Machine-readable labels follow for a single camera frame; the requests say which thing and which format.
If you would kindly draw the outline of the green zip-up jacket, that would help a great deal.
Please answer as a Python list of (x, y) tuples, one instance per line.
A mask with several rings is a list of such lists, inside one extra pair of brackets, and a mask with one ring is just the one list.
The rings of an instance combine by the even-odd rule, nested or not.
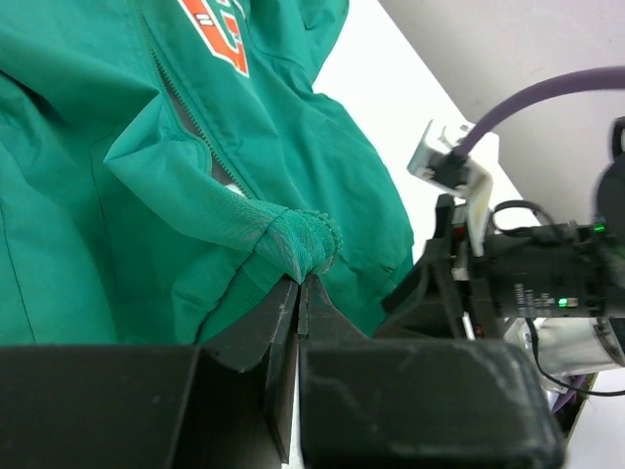
[(3, 2), (2, 343), (205, 342), (310, 275), (371, 334), (414, 237), (313, 87), (349, 9)]

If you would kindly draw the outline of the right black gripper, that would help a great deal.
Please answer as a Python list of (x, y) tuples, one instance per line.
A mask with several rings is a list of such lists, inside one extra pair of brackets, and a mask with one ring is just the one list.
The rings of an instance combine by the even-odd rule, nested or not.
[(501, 338), (508, 320), (612, 317), (615, 289), (605, 225), (499, 230), (489, 216), (484, 255), (473, 254), (467, 205), (437, 200), (423, 256), (382, 302), (375, 338)]

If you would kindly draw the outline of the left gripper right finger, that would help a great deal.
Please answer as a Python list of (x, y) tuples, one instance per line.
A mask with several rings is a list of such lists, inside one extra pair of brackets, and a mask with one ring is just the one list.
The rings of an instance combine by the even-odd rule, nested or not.
[(298, 336), (326, 342), (351, 342), (368, 337), (330, 300), (321, 279), (310, 275), (300, 289)]

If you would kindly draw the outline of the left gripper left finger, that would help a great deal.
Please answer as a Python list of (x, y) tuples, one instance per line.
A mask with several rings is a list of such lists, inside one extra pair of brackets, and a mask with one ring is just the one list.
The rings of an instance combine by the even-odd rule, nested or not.
[(281, 280), (207, 343), (209, 462), (287, 462), (297, 358), (299, 285)]

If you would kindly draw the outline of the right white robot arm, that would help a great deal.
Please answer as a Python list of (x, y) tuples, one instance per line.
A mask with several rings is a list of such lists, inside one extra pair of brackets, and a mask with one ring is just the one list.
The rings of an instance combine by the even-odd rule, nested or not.
[(382, 338), (501, 339), (523, 349), (542, 385), (578, 393), (577, 379), (624, 363), (624, 272), (604, 224), (503, 229), (491, 174), (457, 149), (466, 125), (431, 121), (408, 172), (440, 189), (433, 236), (383, 302)]

